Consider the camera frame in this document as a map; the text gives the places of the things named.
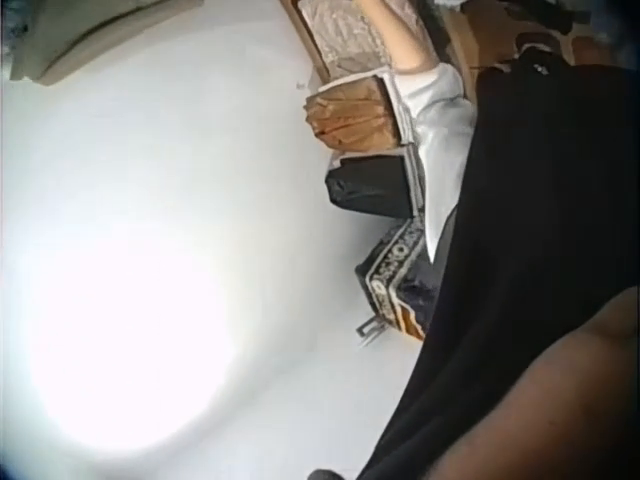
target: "white sleeve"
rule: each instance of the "white sleeve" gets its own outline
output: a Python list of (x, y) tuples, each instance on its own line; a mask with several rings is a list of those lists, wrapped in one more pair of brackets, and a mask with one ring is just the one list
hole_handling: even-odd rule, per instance
[(460, 196), (476, 110), (464, 98), (462, 78), (449, 64), (424, 73), (396, 74), (395, 83), (411, 116), (424, 166), (425, 234), (433, 261), (445, 222)]

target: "white shirt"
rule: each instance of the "white shirt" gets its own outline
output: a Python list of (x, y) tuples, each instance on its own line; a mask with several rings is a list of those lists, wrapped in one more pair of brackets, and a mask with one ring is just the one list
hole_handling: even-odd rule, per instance
[(460, 197), (476, 109), (464, 98), (462, 78), (446, 63), (424, 73), (396, 74), (395, 83), (424, 166), (425, 235), (433, 261), (445, 222)]

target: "skin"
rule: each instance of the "skin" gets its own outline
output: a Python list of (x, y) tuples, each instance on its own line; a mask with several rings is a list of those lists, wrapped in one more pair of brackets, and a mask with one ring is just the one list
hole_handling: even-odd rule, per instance
[[(355, 1), (397, 73), (438, 65), (384, 0)], [(424, 479), (588, 479), (638, 408), (638, 311), (636, 286), (549, 347)]]

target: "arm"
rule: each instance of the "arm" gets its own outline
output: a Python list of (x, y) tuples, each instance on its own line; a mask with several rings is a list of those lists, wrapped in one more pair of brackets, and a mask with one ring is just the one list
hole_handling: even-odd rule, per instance
[(540, 355), (427, 478), (585, 478), (637, 408), (637, 348), (633, 287)]
[(399, 73), (420, 73), (435, 68), (439, 60), (431, 54), (385, 0), (355, 0), (369, 22), (380, 33)]

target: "white wall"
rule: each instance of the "white wall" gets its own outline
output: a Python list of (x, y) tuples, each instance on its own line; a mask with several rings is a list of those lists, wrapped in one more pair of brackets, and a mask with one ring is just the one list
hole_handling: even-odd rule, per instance
[(276, 0), (210, 0), (3, 84), (2, 450), (27, 479), (165, 456), (366, 319), (352, 271), (387, 222), (328, 203), (310, 74)]
[(419, 342), (389, 331), (358, 348), (346, 328), (281, 377), (222, 431), (147, 480), (304, 480), (317, 468), (352, 480), (406, 386)]

